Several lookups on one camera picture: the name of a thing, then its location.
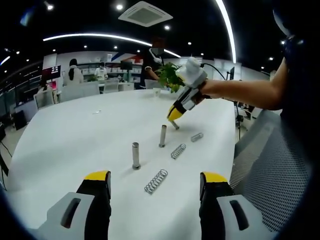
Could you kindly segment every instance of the ceiling vent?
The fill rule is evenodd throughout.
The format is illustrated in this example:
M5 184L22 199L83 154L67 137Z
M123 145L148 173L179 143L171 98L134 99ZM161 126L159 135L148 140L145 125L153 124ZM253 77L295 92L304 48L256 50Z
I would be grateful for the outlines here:
M143 27L150 27L173 19L173 17L156 6L145 1L140 1L127 9L118 19Z

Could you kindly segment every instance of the person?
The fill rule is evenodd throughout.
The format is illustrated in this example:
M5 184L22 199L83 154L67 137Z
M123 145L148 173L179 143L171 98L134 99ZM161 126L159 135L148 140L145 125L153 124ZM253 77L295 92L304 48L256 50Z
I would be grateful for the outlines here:
M104 62L99 63L99 67L95 69L94 75L98 78L98 81L104 81L108 78L107 69L105 68Z
M53 102L55 104L57 104L58 103L58 97L57 97L56 92L52 89L51 86L47 85L47 81L45 79L41 78L37 93L39 94L39 93L42 93L42 92L44 92L46 90L50 90L52 92ZM47 104L47 102L46 102L47 99L44 96L38 96L38 101L39 101L39 105L40 106L45 106Z
M318 117L318 76L314 70L312 52L314 32L312 19L304 18L308 11L300 4L289 0L274 1L274 19L286 34L284 58L271 81L218 81L208 80L200 89L203 95L212 98L225 98L267 110L282 109L281 119L290 126L301 139L304 147L313 158L320 137Z
M152 39L152 47L149 48L143 55L143 65L140 77L140 83L135 86L136 89L143 89L146 87L147 81L157 81L159 76L156 71L164 66L164 60L161 55L165 52L164 40L159 37Z
M82 75L81 70L77 67L77 59L71 59L69 66L69 70L67 74L64 76L63 85L72 86L82 84L84 82L84 76Z

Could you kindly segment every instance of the cable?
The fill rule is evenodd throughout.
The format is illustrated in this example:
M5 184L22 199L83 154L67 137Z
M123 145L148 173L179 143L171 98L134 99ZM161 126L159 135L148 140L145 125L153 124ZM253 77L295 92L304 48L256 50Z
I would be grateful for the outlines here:
M214 68L220 75L221 77L227 81L227 79L222 75L222 73L213 65L209 64L209 63L201 63L200 67L203 68L205 65L208 65L208 66L211 66L212 68ZM235 108L236 108L236 119L238 120L238 129L239 129L239 140L240 140L240 137L241 137L241 134L240 134L240 116L239 116L239 110L238 110L238 106L237 106L237 102L234 101L233 102Z
M240 137L241 137L241 135L240 135L240 117L239 117L239 109L238 109L238 106L237 106L237 103L234 101L233 102L234 103L234 106L235 106L235 108L236 108L236 119L238 120L238 129L239 129L239 141L240 141Z
M6 145L1 141L1 144L4 146L4 148L8 151L8 154L10 155L10 157L12 158L12 155L9 151L9 149L6 147ZM6 188L6 184L5 184L5 178L4 178L4 171L2 170L1 168L1 175L2 175L2 184L3 184L3 188L4 190L7 191L7 188Z
M8 154L9 154L9 155L10 155L10 157L12 158L12 155L11 155L11 153L10 153L9 149L6 147L6 145L4 145L4 143L3 143L3 142L1 142L1 144L4 146L4 148L7 150Z
M211 64L209 64L209 63L202 63L202 64L200 65L200 67L203 68L204 65L208 65L208 66L213 67L213 68L221 75L221 77L222 77L224 80L227 81L227 79L222 75L222 73L221 73L215 66L213 66L213 65L211 65Z
M4 171L2 171L2 168L1 168L1 175L2 175L3 188L4 188L4 190L8 191L7 188L6 188L6 185L5 185Z

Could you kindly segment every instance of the table surface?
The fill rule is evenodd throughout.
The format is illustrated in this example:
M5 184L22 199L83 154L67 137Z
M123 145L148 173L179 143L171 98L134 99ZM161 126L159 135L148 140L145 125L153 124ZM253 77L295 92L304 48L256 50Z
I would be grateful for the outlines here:
M83 178L111 171L109 239L199 240L200 172L230 178L235 148L232 102L205 99L176 123L166 116L176 96L133 90L100 94L41 109L21 136L10 165L8 200L28 228L38 228L48 209ZM165 147L159 148L162 124ZM204 137L191 142L202 132ZM139 143L140 170L132 169ZM185 143L173 160L171 152ZM159 170L168 176L149 195L145 185Z

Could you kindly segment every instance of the light strip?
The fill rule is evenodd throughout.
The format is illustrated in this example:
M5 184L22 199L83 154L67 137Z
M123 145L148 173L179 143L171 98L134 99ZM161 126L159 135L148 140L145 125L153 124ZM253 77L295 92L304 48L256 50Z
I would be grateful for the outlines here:
M0 63L0 66L1 66L2 64L4 64L6 61L8 61L9 58L10 58L10 56L7 56L7 57Z
M59 36L52 36L43 39L43 41L49 41L49 40L54 40L54 39L61 39L61 38L70 38L70 37L102 37L102 38L112 38L112 39L121 39L129 42L134 42L137 44L145 45L148 47L151 47L152 44L145 42L145 41L140 41L137 39L129 38L129 37L124 37L124 36L117 36L117 35L111 35L111 34L100 34L100 33L73 33L73 34L65 34L65 35L59 35ZM177 58L181 58L180 55L175 54L172 51L169 51L167 49L164 50L166 53L171 54Z
M228 31L228 35L229 35L229 40L230 40L230 45L231 45L231 51L232 51L232 61L235 64L237 62L237 58L236 58L236 45L235 45L235 39L234 39L234 34L232 32L232 28L231 28L231 23L230 23L230 19L226 10L226 7L224 5L224 2L222 0L215 0L216 3L218 4L218 7L222 13L223 16L223 20L226 26L226 29Z

